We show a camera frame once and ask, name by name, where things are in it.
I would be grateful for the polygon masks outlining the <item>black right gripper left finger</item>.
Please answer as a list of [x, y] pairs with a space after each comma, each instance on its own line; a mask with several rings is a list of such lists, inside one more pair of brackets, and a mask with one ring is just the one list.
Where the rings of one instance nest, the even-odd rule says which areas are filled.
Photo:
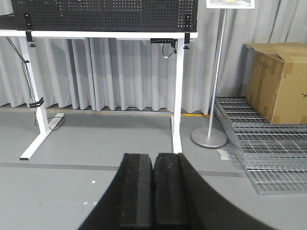
[[151, 230], [153, 169], [147, 154], [125, 153], [111, 184], [81, 230]]

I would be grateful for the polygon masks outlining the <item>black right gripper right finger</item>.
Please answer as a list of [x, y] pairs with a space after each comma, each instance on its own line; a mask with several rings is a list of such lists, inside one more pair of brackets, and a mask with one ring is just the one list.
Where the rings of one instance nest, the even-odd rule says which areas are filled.
[[182, 154], [160, 153], [154, 165], [156, 230], [270, 230], [213, 189]]

